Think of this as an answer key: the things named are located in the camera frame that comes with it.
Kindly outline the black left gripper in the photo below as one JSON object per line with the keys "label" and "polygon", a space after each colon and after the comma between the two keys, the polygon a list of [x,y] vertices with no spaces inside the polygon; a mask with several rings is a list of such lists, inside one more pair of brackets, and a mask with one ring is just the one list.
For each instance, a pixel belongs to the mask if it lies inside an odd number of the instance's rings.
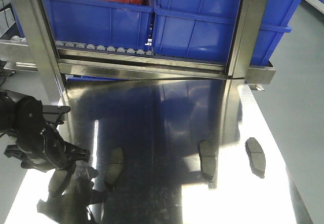
{"label": "black left gripper", "polygon": [[16,139],[4,152],[24,169],[70,171],[76,161],[88,162],[90,151],[65,141],[57,130],[69,106],[43,105],[29,95],[4,95],[4,134]]}

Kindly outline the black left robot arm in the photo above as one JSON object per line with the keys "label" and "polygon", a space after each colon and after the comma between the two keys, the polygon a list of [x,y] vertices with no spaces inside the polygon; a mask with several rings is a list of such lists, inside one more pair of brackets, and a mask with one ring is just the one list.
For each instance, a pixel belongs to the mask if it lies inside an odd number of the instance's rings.
{"label": "black left robot arm", "polygon": [[36,98],[1,90],[1,134],[16,139],[5,156],[16,158],[24,169],[70,171],[77,161],[88,162],[90,151],[63,139],[57,130],[69,106],[43,105]]}

